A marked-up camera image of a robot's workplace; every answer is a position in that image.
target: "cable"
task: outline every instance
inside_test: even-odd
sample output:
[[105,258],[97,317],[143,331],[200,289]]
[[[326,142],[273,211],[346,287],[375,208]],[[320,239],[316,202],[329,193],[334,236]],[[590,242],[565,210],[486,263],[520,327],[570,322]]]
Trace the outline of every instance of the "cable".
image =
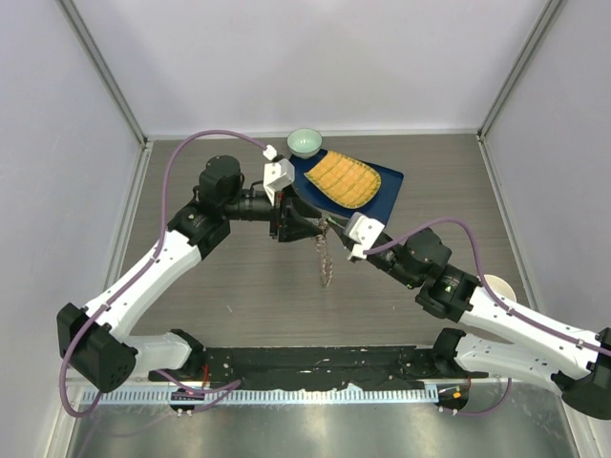
[[443,411],[446,413],[450,413],[452,415],[457,415],[459,417],[483,417],[484,415],[488,415],[498,410],[501,405],[507,401],[509,398],[509,393],[512,390],[512,379],[507,379],[507,387],[505,388],[505,392],[503,393],[503,397],[498,400],[498,402],[486,410],[482,410],[481,412],[461,412],[460,410],[455,410],[447,407],[440,407],[439,411]]
[[[240,386],[240,381],[236,380],[234,382],[232,382],[231,384],[227,385],[229,386],[227,388],[227,391],[225,393],[223,393],[221,396],[219,396],[219,398],[215,399],[214,401],[212,401],[209,404],[206,404],[205,406],[199,407],[199,408],[194,408],[191,413],[200,413],[200,412],[204,412],[206,410],[209,410],[210,408],[214,407],[216,404],[218,404],[220,401],[222,401],[223,399],[225,399],[227,396],[229,396],[229,394],[231,394],[238,386]],[[190,397],[190,398],[195,398],[195,399],[203,399],[203,396],[198,396],[198,395],[184,395],[183,397]],[[95,418],[93,423],[92,423],[92,427],[90,428],[90,430],[87,432],[87,436],[85,436],[85,440],[83,441],[83,445],[80,448],[80,451],[78,452],[77,458],[82,458],[85,453],[85,450],[87,449],[89,443],[91,442],[92,438],[94,437],[94,432],[97,431],[101,434],[104,434],[106,436],[109,437],[114,437],[117,439],[125,439],[128,437],[134,437],[134,436],[138,436],[139,434],[141,434],[142,432],[146,431],[147,429],[155,426],[158,423],[161,423],[163,420],[166,420],[169,417],[173,417],[174,416],[174,412],[169,412],[169,413],[165,413],[159,417],[157,417],[155,420],[149,422],[147,425],[145,425],[144,427],[140,427],[139,429],[137,429],[136,431],[132,431],[132,432],[108,432],[105,431],[103,429],[101,429],[99,427],[99,422],[100,422],[100,418]]]
[[197,132],[196,134],[193,134],[193,135],[190,135],[190,136],[186,137],[179,144],[179,146],[176,147],[174,152],[170,155],[170,158],[168,159],[168,164],[167,164],[167,166],[165,168],[165,173],[163,174],[163,182],[162,182],[162,185],[161,185],[161,221],[160,221],[160,228],[159,228],[159,240],[158,240],[157,246],[155,248],[155,251],[153,252],[153,256],[142,266],[142,268],[140,270],[138,270],[134,274],[133,277],[131,277],[129,280],[127,280],[123,286],[118,288],[117,291],[110,298],[108,298],[106,303],[104,303],[104,304],[99,306],[99,308],[89,318],[89,320],[87,320],[81,326],[81,328],[78,330],[78,332],[76,333],[74,338],[71,340],[70,344],[68,345],[68,348],[66,349],[66,354],[64,355],[64,359],[62,360],[62,364],[61,364],[61,367],[60,367],[60,370],[59,370],[59,398],[61,399],[61,404],[63,405],[63,407],[66,410],[66,412],[69,415],[71,415],[72,417],[83,418],[83,417],[88,416],[89,414],[91,414],[94,411],[95,407],[97,406],[97,403],[99,403],[99,400],[102,397],[102,393],[101,392],[97,393],[95,395],[94,401],[92,402],[90,407],[87,410],[83,411],[83,412],[78,412],[78,411],[74,410],[72,408],[72,406],[70,405],[70,401],[68,400],[67,388],[66,388],[66,378],[67,378],[66,374],[68,372],[68,366],[69,366],[70,360],[71,360],[71,358],[72,358],[72,356],[74,354],[74,350],[76,349],[76,346],[78,345],[78,343],[80,342],[82,337],[85,335],[85,333],[94,324],[95,320],[97,320],[97,318],[99,318],[99,316],[102,313],[104,313],[106,310],[108,310],[111,307],[111,305],[125,291],[130,289],[132,287],[132,285],[134,283],[136,283],[136,281],[138,281],[151,268],[151,266],[157,260],[159,254],[161,253],[161,250],[163,249],[163,242],[165,241],[165,233],[166,233],[166,225],[167,225],[167,211],[168,211],[168,208],[167,208],[168,182],[170,180],[170,172],[172,171],[172,166],[174,165],[174,161],[175,161],[176,157],[180,154],[180,152],[189,143],[191,143],[193,140],[195,140],[197,138],[200,138],[200,137],[203,137],[203,136],[207,136],[207,135],[229,135],[229,136],[234,136],[235,138],[240,138],[240,139],[242,139],[244,141],[252,143],[253,145],[261,148],[262,150],[265,150],[267,148],[267,146],[265,144],[263,144],[259,140],[255,139],[255,138],[252,138],[252,137],[250,137],[248,135],[244,135],[244,134],[240,134],[240,133],[232,132],[232,131],[225,131],[225,130],[209,130],[209,131]]
[[556,329],[552,329],[551,327],[546,326],[543,323],[539,323],[537,320],[533,320],[532,318],[527,317],[526,315],[523,315],[522,313],[516,311],[514,308],[510,309],[510,306],[505,304],[505,302],[499,296],[496,295],[493,288],[488,284],[488,281],[486,280],[486,277],[484,276],[483,263],[481,260],[481,256],[479,254],[479,245],[477,244],[477,240],[475,239],[475,234],[472,231],[471,227],[469,227],[467,223],[463,221],[462,219],[458,219],[455,217],[442,217],[442,218],[432,219],[431,221],[425,222],[424,224],[420,224],[418,227],[409,231],[407,234],[404,234],[403,236],[399,237],[398,239],[393,239],[389,241],[388,243],[377,246],[375,248],[371,248],[370,250],[366,250],[363,253],[365,255],[375,255],[377,253],[381,253],[393,247],[394,245],[403,243],[405,240],[409,239],[414,234],[417,234],[418,232],[423,231],[424,229],[434,226],[435,224],[440,224],[443,222],[450,222],[453,224],[458,224],[467,233],[467,237],[469,238],[469,242],[471,243],[471,247],[474,252],[475,269],[477,270],[477,275],[479,276],[479,280],[481,281],[482,285],[484,286],[484,289],[486,290],[490,298],[499,307],[501,307],[506,312],[511,312],[511,315],[515,316],[516,318],[518,318],[519,320],[522,320],[525,323],[528,323],[529,325],[531,325],[532,327],[535,327],[536,329],[546,332],[554,337],[558,337],[559,339],[563,339],[564,341],[570,344],[575,344],[577,346],[581,346],[583,348],[587,348],[589,350],[593,350],[593,351],[596,351],[597,353],[611,357],[611,350],[607,350],[606,348],[603,348],[601,346],[595,346],[594,344],[591,344],[588,342],[583,342],[580,339],[576,339],[575,337],[567,336],[566,334],[560,331],[557,331]]
[[164,378],[166,378],[169,382],[173,383],[174,385],[178,386],[179,388],[182,388],[184,390],[187,391],[187,393],[189,393],[189,395],[193,394],[193,393],[197,393],[197,394],[214,394],[214,393],[220,393],[221,391],[225,391],[226,389],[235,389],[232,386],[238,382],[238,385],[240,384],[239,380],[234,380],[233,382],[231,382],[230,384],[227,384],[225,386],[221,386],[220,388],[209,388],[209,389],[201,389],[201,388],[193,388],[192,386],[189,385],[185,385],[182,382],[179,382],[177,379],[175,379],[174,377],[172,377],[170,374],[168,374],[165,370],[162,369],[158,369],[156,370],[156,373],[163,376]]

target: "small bowl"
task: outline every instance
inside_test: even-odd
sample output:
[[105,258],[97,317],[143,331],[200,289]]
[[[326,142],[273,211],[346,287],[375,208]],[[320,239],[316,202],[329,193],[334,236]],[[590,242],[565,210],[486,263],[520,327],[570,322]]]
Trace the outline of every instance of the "small bowl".
[[323,136],[314,129],[297,129],[286,139],[290,152],[301,159],[315,156],[323,144]]

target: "white bracket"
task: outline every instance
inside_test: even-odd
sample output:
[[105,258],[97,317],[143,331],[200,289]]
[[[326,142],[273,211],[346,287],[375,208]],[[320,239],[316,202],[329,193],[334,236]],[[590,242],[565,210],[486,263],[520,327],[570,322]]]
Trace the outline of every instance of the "white bracket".
[[552,381],[552,374],[557,373],[558,368],[518,345],[487,341],[467,334],[458,342],[454,360],[469,372],[488,372],[492,377],[510,377],[540,386],[557,395],[562,394]]
[[[596,340],[596,334],[592,331],[557,322],[524,305],[510,301],[508,298],[501,297],[501,299],[511,310],[545,324],[562,334],[600,346],[600,342]],[[510,342],[523,345],[534,354],[540,355],[541,358],[546,358],[549,364],[572,379],[578,380],[590,374],[588,363],[594,363],[599,356],[594,350],[568,343],[506,312],[495,304],[482,287],[475,289],[469,304],[473,306],[473,309],[463,313],[460,323],[484,329]]]
[[355,212],[344,229],[344,234],[356,242],[348,255],[348,260],[353,258],[366,259],[367,255],[363,252],[373,246],[382,231],[384,231],[384,224],[380,221]]
[[[154,253],[155,246],[107,291],[87,302],[87,314],[92,316],[100,305],[106,303],[117,289],[127,283],[153,257]],[[102,313],[96,322],[100,326],[111,326],[111,335],[124,342],[140,317],[161,293],[200,261],[200,249],[190,245],[187,237],[178,231],[166,232],[163,250],[157,262],[125,291],[108,311]]]
[[295,167],[287,158],[278,162],[267,163],[263,167],[263,188],[273,205],[276,193],[290,186],[295,181]]

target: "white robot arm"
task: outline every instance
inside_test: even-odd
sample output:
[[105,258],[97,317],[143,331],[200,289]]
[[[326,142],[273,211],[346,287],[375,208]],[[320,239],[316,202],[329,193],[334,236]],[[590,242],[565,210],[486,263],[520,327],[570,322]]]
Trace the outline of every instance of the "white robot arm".
[[[553,320],[493,294],[485,281],[449,264],[452,251],[429,226],[457,223],[474,243],[464,222],[438,219],[391,240],[379,221],[359,213],[350,220],[330,221],[350,250],[350,260],[366,259],[409,289],[420,288],[416,301],[425,311],[511,342],[495,343],[444,329],[433,347],[440,358],[468,373],[485,372],[541,386],[576,410],[611,419],[611,329],[596,333]],[[478,265],[476,245],[474,252]]]

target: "blue tray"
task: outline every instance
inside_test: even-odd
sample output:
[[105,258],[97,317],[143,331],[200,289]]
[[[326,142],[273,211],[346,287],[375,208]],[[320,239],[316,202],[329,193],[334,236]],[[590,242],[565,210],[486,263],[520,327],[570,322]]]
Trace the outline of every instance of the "blue tray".
[[361,208],[349,209],[335,203],[325,196],[322,191],[314,186],[314,184],[304,175],[326,155],[327,150],[321,150],[316,156],[308,159],[300,159],[296,156],[291,157],[290,162],[295,167],[295,182],[293,183],[293,187],[297,195],[315,207],[341,217],[350,218],[354,212],[360,212],[369,218],[377,219],[384,223],[384,225],[388,224],[390,213],[392,213],[392,207],[399,195],[401,184],[403,184],[403,174],[396,170],[382,167],[381,165],[365,162],[369,167],[380,174],[382,184],[372,200]]

